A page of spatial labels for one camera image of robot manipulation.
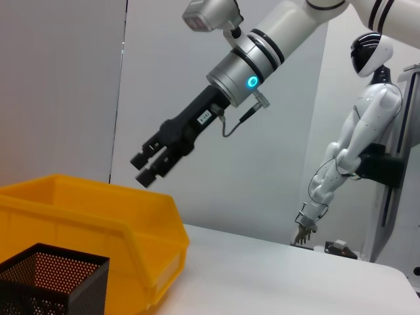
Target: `black mesh pencil holder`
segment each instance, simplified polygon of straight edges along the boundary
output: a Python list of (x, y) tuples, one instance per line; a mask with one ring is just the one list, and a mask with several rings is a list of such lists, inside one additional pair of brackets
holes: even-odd
[(0, 264), (0, 315), (104, 315), (109, 266), (37, 244)]

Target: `yellow plastic bin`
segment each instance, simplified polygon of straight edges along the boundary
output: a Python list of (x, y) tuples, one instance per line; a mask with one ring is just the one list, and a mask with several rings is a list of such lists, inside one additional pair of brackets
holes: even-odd
[(53, 175), (0, 188), (0, 262), (45, 243), (110, 260), (106, 315), (159, 302), (189, 244), (173, 199)]

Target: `black stripe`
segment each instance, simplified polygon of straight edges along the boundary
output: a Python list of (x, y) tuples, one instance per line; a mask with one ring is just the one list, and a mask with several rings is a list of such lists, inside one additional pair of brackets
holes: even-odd
[(284, 63), (284, 55), (282, 51), (280, 50), (280, 48), (278, 48), (277, 44), (273, 42), (273, 40), (267, 34), (265, 34), (263, 31), (258, 30), (257, 28), (254, 28), (253, 30), (251, 30), (251, 32), (261, 36), (271, 46), (271, 48), (274, 49), (278, 58), (280, 59), (280, 62), (282, 64)]
[(382, 221), (381, 221), (381, 226), (383, 228), (387, 225), (387, 217), (388, 217), (388, 212), (389, 212), (389, 204), (391, 203), (391, 197), (392, 197), (392, 188), (388, 188), (387, 200), (385, 202), (385, 207), (383, 209)]
[(378, 13), (381, 3), (382, 3), (382, 0), (376, 0), (375, 5), (372, 8), (372, 12), (370, 12), (369, 29), (371, 31), (373, 31), (373, 23), (375, 22), (376, 14)]
[(267, 57), (268, 61), (271, 63), (271, 66), (273, 67), (273, 70), (276, 71), (278, 68), (278, 65), (277, 65), (276, 59), (271, 55), (270, 51), (268, 51), (268, 49), (265, 48), (264, 45), (258, 41), (258, 39), (250, 35), (248, 35), (248, 38), (252, 40), (255, 46), (257, 46), (260, 49), (260, 51), (265, 55), (265, 57)]
[(381, 19), (379, 20), (378, 24), (378, 33), (382, 33), (383, 30), (383, 24), (385, 23), (385, 20), (387, 19), (389, 10), (391, 9), (391, 6), (394, 4), (394, 0), (389, 0), (387, 5), (385, 6), (385, 9), (383, 10)]
[(398, 140), (398, 146), (397, 146), (397, 149), (396, 149), (396, 153), (400, 153), (401, 152), (402, 141), (404, 140), (404, 133), (406, 132), (408, 112), (410, 110), (411, 98), (413, 96), (415, 77), (416, 77), (416, 73), (413, 74), (413, 77), (411, 78), (411, 83), (409, 85), (409, 92), (408, 92), (406, 110), (404, 110), (404, 118), (402, 120), (400, 139)]
[(243, 51), (240, 51), (237, 48), (233, 48), (231, 53), (234, 53), (236, 56), (240, 57), (243, 61), (247, 63), (247, 65), (254, 71), (254, 73), (257, 75), (258, 79), (260, 80), (260, 83), (264, 83), (264, 77), (261, 73), (260, 69), (258, 69), (257, 65), (254, 64), (254, 61), (252, 61)]
[(239, 16), (241, 17), (241, 19), (242, 19), (242, 21), (243, 21), (243, 16), (242, 16), (242, 14), (241, 14), (241, 10), (240, 10), (240, 8), (239, 8), (239, 5), (238, 5), (238, 1), (237, 0), (234, 0), (235, 1), (235, 4), (236, 4), (236, 7), (238, 8), (238, 13), (239, 13)]
[(309, 2), (309, 0), (306, 0), (306, 2), (309, 4), (309, 7), (313, 8), (313, 9), (316, 9), (316, 10), (320, 10), (320, 11), (334, 10), (338, 7), (341, 7), (342, 5), (344, 5), (346, 3), (346, 1), (344, 0), (337, 5), (333, 5), (332, 7), (325, 8), (325, 7), (317, 7), (316, 5), (313, 5), (311, 2)]

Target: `white table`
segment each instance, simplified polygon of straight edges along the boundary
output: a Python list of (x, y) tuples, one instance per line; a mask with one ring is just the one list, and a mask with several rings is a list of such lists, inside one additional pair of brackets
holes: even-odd
[(186, 268), (148, 314), (420, 314), (403, 273), (286, 245), (186, 226)]

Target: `humanoid robot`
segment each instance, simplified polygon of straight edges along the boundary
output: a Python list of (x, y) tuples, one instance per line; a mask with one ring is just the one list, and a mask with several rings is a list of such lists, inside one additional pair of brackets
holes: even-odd
[(308, 197), (299, 211), (299, 227), (295, 243), (306, 243), (311, 232), (317, 230), (316, 222), (328, 211), (334, 191), (354, 172), (361, 163), (359, 155), (371, 144), (387, 144), (390, 125), (399, 114), (402, 93), (392, 84), (390, 70), (384, 63), (393, 54), (388, 37), (379, 33), (367, 33), (352, 44), (351, 58), (360, 77), (373, 74), (369, 85), (355, 101), (337, 142), (327, 147), (321, 167), (308, 186)]

